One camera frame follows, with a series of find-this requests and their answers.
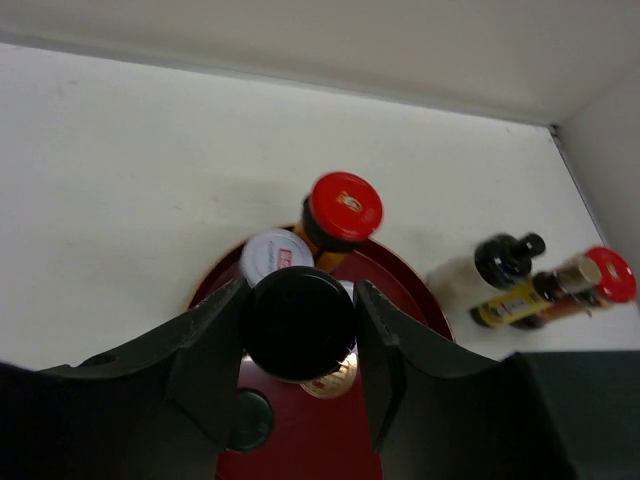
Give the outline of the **black-cap spice bottle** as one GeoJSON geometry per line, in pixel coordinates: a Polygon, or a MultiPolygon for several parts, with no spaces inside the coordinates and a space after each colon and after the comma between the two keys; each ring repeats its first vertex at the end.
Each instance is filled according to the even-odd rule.
{"type": "Polygon", "coordinates": [[[274,411],[267,397],[254,389],[239,389],[227,449],[236,453],[253,452],[267,443],[274,426],[274,411]]]}
{"type": "Polygon", "coordinates": [[[252,288],[240,338],[253,362],[287,383],[331,374],[356,343],[353,300],[332,276],[313,267],[277,270],[252,288]]]}

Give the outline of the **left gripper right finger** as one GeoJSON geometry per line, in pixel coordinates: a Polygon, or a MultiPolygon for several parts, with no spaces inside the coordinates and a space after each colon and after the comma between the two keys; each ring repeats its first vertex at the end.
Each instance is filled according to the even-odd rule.
{"type": "Polygon", "coordinates": [[[386,479],[574,479],[532,377],[442,337],[355,285],[373,450],[386,479]]]}

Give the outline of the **white-lid jar with red label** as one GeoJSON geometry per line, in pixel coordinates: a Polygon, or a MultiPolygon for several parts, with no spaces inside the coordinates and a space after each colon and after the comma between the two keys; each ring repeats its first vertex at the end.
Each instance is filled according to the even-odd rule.
{"type": "Polygon", "coordinates": [[[239,272],[254,287],[271,273],[288,267],[313,267],[307,244],[291,231],[272,229],[251,237],[241,250],[239,272]]]}

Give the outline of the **beige-cap dark sauce bottle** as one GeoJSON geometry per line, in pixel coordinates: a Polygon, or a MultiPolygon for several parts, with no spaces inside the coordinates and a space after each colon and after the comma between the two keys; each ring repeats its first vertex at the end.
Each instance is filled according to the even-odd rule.
{"type": "Polygon", "coordinates": [[[585,255],[578,255],[554,270],[539,272],[525,283],[473,307],[469,314],[478,325],[486,328],[510,325],[596,286],[601,279],[597,263],[585,255]]]}

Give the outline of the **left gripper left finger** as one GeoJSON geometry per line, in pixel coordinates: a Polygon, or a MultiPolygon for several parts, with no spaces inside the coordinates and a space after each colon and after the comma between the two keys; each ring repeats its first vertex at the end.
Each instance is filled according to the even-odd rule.
{"type": "Polygon", "coordinates": [[[249,287],[78,366],[1,367],[5,479],[211,479],[236,409],[249,287]]]}

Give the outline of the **black-cap white bottle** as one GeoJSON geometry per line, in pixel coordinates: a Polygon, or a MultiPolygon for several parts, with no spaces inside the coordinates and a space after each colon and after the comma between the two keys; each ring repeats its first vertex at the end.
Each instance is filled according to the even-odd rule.
{"type": "Polygon", "coordinates": [[[533,260],[545,252],[546,243],[537,233],[520,238],[499,233],[436,267],[426,285],[443,310],[470,308],[523,283],[533,260]]]}

